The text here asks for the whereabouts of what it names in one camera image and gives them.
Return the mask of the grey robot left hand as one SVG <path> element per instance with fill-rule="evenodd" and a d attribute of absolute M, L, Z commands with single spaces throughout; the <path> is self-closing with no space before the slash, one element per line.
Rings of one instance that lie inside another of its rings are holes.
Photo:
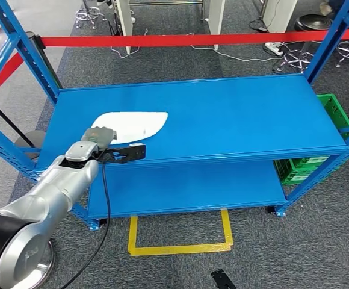
<path fill-rule="evenodd" d="M 81 138 L 81 141 L 91 141 L 96 143 L 100 151 L 107 149 L 108 146 L 117 139 L 117 133 L 107 127 L 94 127 L 87 129 Z"/>

